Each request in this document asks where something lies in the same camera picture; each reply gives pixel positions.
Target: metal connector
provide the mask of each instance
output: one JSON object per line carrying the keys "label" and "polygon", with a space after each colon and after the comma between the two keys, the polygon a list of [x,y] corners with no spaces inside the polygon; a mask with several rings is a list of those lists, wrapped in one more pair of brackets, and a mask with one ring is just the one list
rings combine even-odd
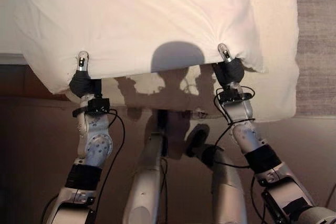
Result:
{"label": "metal connector", "polygon": [[81,51],[78,54],[78,71],[88,71],[89,54],[86,51]]}
{"label": "metal connector", "polygon": [[218,52],[226,63],[231,62],[234,59],[230,55],[230,52],[229,52],[229,49],[227,48],[227,46],[223,43],[220,43],[218,45]]}

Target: wire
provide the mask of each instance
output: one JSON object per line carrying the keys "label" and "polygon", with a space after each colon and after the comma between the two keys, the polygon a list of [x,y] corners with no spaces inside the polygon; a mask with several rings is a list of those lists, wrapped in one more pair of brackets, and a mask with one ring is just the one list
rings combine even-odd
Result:
{"label": "wire", "polygon": [[325,206],[326,208],[329,207],[331,198],[332,198],[333,194],[335,193],[335,190],[336,190],[336,184],[332,187],[332,189],[331,189],[331,191],[330,191],[330,193],[329,193],[328,199],[327,199],[327,201],[325,202],[325,203],[326,203],[326,206]]}
{"label": "wire", "polygon": [[168,161],[165,158],[161,158],[160,162],[163,161],[165,163],[165,169],[163,168],[163,165],[160,164],[161,167],[161,171],[163,174],[163,178],[162,178],[162,183],[161,183],[161,190],[160,190],[160,194],[163,191],[163,187],[164,187],[164,191],[165,191],[165,221],[164,223],[167,224],[168,222],[168,185],[167,185],[167,172],[168,172]]}
{"label": "wire", "polygon": [[245,88],[245,89],[249,89],[249,90],[251,90],[252,91],[252,96],[251,96],[251,98],[250,99],[252,99],[255,95],[256,95],[256,92],[254,91],[254,89],[253,88],[250,88],[250,87],[248,87],[248,86],[241,86],[242,88]]}
{"label": "wire", "polygon": [[263,213],[262,213],[262,220],[261,220],[261,224],[264,224],[265,223],[265,217],[266,217],[266,205],[264,203],[264,206],[263,206]]}
{"label": "wire", "polygon": [[162,175],[163,175],[160,193],[162,193],[162,191],[163,191],[163,186],[164,186],[164,183],[166,181],[166,175],[167,175],[167,172],[168,172],[168,161],[165,158],[161,158],[160,162],[161,161],[163,161],[165,163],[165,169],[163,168],[163,165],[160,164]]}
{"label": "wire", "polygon": [[165,218],[164,223],[168,224],[168,184],[167,179],[164,181],[164,190],[165,190]]}
{"label": "wire", "polygon": [[113,114],[113,113],[108,113],[108,114],[110,114],[110,115],[114,115],[113,120],[109,123],[109,127],[111,127],[111,125],[112,125],[112,124],[115,122],[115,120],[117,119],[118,112],[117,112],[117,110],[114,110],[114,109],[110,109],[109,111],[113,111],[113,112],[114,112],[114,114]]}
{"label": "wire", "polygon": [[226,115],[224,114],[224,112],[217,106],[216,100],[219,102],[218,96],[214,97],[214,106],[222,114],[222,116],[225,118],[225,120],[228,122],[228,118],[226,117]]}
{"label": "wire", "polygon": [[124,125],[123,120],[122,120],[117,114],[113,114],[113,113],[110,113],[110,114],[115,115],[116,118],[119,119],[119,121],[120,121],[120,123],[121,123],[121,125],[122,125],[122,132],[123,132],[123,134],[122,134],[122,142],[121,142],[121,145],[120,145],[119,149],[117,150],[117,152],[116,152],[116,154],[115,154],[115,156],[114,156],[114,158],[113,158],[113,160],[112,160],[112,163],[111,163],[111,165],[110,165],[110,167],[109,167],[109,170],[108,170],[108,172],[107,172],[107,174],[106,174],[106,177],[105,177],[105,179],[104,179],[103,185],[101,186],[101,189],[100,189],[100,192],[99,192],[99,196],[98,196],[98,200],[97,200],[96,213],[98,212],[98,208],[99,208],[99,204],[100,204],[101,195],[102,195],[102,193],[103,193],[103,190],[104,190],[106,181],[107,181],[107,179],[108,179],[108,177],[109,177],[109,175],[110,175],[110,172],[111,172],[111,170],[112,170],[112,167],[113,167],[113,165],[114,165],[114,162],[116,161],[116,159],[117,159],[117,157],[118,157],[118,155],[119,155],[119,153],[120,153],[120,151],[121,151],[121,149],[122,149],[122,147],[124,146],[124,143],[125,143],[125,135],[126,135],[126,132],[125,132],[125,125]]}
{"label": "wire", "polygon": [[251,201],[252,201],[252,206],[254,208],[254,211],[256,212],[257,216],[259,217],[259,219],[261,221],[264,222],[264,224],[268,224],[265,220],[263,220],[262,216],[260,215],[257,207],[256,207],[256,203],[254,202],[254,194],[253,194],[253,188],[254,188],[254,182],[255,182],[256,178],[253,176],[252,177],[252,181],[251,181],[251,186],[250,186],[250,196],[251,196]]}
{"label": "wire", "polygon": [[223,162],[218,162],[218,161],[214,161],[214,163],[220,164],[220,165],[230,166],[230,167],[233,167],[233,168],[250,169],[249,165],[238,166],[238,165],[231,165],[231,164],[227,164],[227,163],[223,163]]}
{"label": "wire", "polygon": [[228,128],[226,128],[226,130],[219,136],[219,138],[217,139],[215,146],[217,146],[220,142],[220,140],[222,139],[222,137],[226,134],[226,132],[228,132],[231,127],[233,126],[233,124],[230,124]]}
{"label": "wire", "polygon": [[47,203],[46,205],[44,206],[44,209],[43,209],[43,212],[42,212],[42,215],[41,215],[41,219],[40,219],[40,224],[43,224],[44,222],[44,216],[46,215],[46,212],[50,206],[50,204],[55,200],[57,199],[58,197],[58,194],[56,194],[55,196],[53,196]]}

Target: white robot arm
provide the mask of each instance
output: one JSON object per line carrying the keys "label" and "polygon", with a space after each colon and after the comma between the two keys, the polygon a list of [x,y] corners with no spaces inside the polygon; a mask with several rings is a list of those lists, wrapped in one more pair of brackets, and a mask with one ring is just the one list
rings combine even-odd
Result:
{"label": "white robot arm", "polygon": [[232,138],[255,172],[255,179],[265,188],[262,197],[274,222],[335,223],[336,213],[315,206],[301,182],[258,134],[249,102],[253,95],[244,93],[239,85],[244,76],[243,65],[239,59],[230,56],[224,44],[218,45],[218,51],[224,62],[214,64],[213,67],[223,91],[216,99],[228,119]]}
{"label": "white robot arm", "polygon": [[90,224],[96,218],[95,211],[89,206],[95,202],[102,168],[112,152],[112,139],[108,132],[109,99],[102,98],[100,80],[89,78],[88,59],[87,52],[79,53],[78,69],[70,83],[72,92],[81,98],[80,108],[73,112],[78,119],[78,157],[47,224]]}

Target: gray carpet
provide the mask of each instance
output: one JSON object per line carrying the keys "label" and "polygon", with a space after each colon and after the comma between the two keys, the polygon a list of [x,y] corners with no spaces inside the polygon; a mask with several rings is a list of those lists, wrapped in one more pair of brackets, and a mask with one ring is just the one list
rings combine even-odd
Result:
{"label": "gray carpet", "polygon": [[336,114],[336,0],[298,0],[298,115]]}

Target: silver robot arm segment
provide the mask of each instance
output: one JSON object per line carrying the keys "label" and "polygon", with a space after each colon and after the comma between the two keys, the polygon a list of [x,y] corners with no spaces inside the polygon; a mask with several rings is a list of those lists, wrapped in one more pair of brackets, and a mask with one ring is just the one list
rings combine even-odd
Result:
{"label": "silver robot arm segment", "polygon": [[155,224],[160,199],[160,157],[163,137],[152,133],[139,157],[123,224]]}
{"label": "silver robot arm segment", "polygon": [[212,223],[247,224],[244,191],[235,168],[225,166],[232,161],[218,146],[202,144],[192,153],[212,170]]}

